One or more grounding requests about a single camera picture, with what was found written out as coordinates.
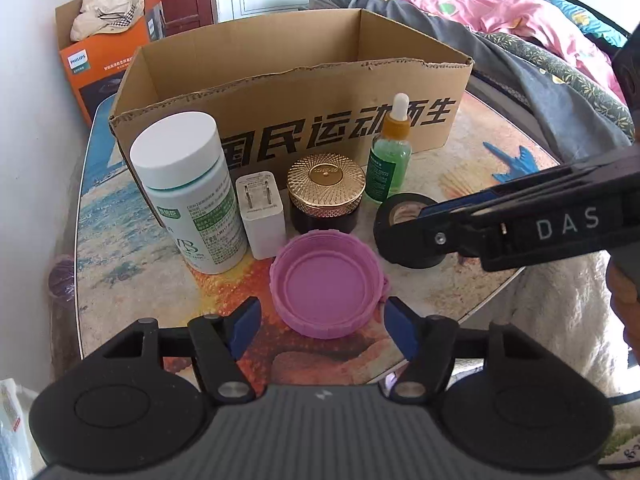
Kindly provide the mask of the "person's right hand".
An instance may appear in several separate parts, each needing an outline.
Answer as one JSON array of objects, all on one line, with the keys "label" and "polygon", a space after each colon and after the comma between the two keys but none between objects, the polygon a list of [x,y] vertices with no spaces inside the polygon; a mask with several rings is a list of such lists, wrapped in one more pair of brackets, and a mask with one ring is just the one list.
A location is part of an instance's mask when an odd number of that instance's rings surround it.
[{"label": "person's right hand", "polygon": [[624,324],[624,339],[640,360],[640,306],[636,285],[616,266],[613,260],[608,263],[606,284],[611,292],[611,307]]}]

